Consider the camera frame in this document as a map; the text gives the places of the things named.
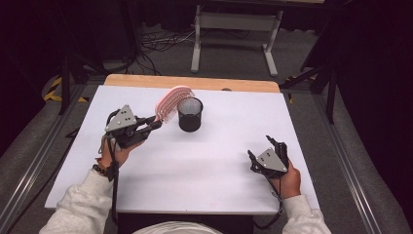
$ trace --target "person's left hand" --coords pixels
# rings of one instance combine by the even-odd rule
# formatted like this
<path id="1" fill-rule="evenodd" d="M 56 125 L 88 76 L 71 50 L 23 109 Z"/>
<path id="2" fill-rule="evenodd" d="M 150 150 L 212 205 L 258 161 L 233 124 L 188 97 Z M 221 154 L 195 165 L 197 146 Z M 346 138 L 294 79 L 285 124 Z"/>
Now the person's left hand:
<path id="1" fill-rule="evenodd" d="M 100 163 L 103 167 L 108 168 L 110 166 L 110 163 L 112 162 L 112 157 L 110 156 L 109 145 L 107 143 L 107 139 L 103 136 L 102 140 L 104 140 L 104 143 L 103 143 L 104 147 L 102 149 L 102 154 L 101 154 L 102 159 Z M 121 167 L 128 160 L 131 151 L 133 151 L 143 142 L 144 141 L 141 141 L 125 149 L 123 148 L 121 149 L 121 151 L 115 150 L 115 159 L 119 163 L 119 167 Z"/>

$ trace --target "yellow and black striped tape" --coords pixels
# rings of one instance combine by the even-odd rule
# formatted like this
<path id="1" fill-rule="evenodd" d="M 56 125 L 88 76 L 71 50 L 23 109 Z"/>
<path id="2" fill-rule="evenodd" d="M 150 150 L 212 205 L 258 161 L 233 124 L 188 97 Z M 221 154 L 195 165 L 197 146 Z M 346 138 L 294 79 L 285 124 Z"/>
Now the yellow and black striped tape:
<path id="1" fill-rule="evenodd" d="M 54 83 L 49 88 L 48 93 L 43 97 L 43 100 L 62 101 L 62 98 L 60 96 L 55 96 L 55 91 L 60 83 L 61 83 L 61 77 L 57 77 Z M 89 102 L 89 100 L 90 100 L 89 97 L 80 97 L 78 101 Z"/>

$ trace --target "white sweatshirt sleeve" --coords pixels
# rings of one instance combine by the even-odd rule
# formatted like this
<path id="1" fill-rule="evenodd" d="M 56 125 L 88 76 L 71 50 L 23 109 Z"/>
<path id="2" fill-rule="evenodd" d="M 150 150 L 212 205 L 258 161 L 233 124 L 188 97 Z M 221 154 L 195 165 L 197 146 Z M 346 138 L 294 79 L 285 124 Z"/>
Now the white sweatshirt sleeve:
<path id="1" fill-rule="evenodd" d="M 312 210 L 305 195 L 283 200 L 288 217 L 288 223 L 282 230 L 283 234 L 291 233 L 331 233 L 325 225 L 320 210 Z"/>
<path id="2" fill-rule="evenodd" d="M 40 233 L 103 233 L 112 204 L 112 187 L 107 177 L 90 170 L 81 185 L 66 190 Z"/>

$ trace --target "pink hairbrush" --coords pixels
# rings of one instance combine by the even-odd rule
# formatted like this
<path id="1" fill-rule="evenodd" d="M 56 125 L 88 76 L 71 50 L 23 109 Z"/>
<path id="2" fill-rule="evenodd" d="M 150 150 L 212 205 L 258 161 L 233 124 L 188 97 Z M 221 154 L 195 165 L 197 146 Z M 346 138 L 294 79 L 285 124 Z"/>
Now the pink hairbrush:
<path id="1" fill-rule="evenodd" d="M 177 105 L 185 98 L 194 96 L 191 89 L 186 86 L 175 86 L 159 100 L 155 107 L 155 122 L 167 123 L 177 112 Z"/>

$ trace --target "bracelet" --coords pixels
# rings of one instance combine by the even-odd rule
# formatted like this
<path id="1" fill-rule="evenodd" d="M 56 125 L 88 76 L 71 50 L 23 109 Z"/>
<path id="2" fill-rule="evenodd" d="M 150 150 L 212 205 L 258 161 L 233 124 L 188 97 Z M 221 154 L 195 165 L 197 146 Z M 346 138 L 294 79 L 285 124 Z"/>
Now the bracelet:
<path id="1" fill-rule="evenodd" d="M 94 164 L 92 167 L 95 171 L 97 171 L 101 176 L 107 176 L 107 171 L 102 169 L 98 164 Z"/>

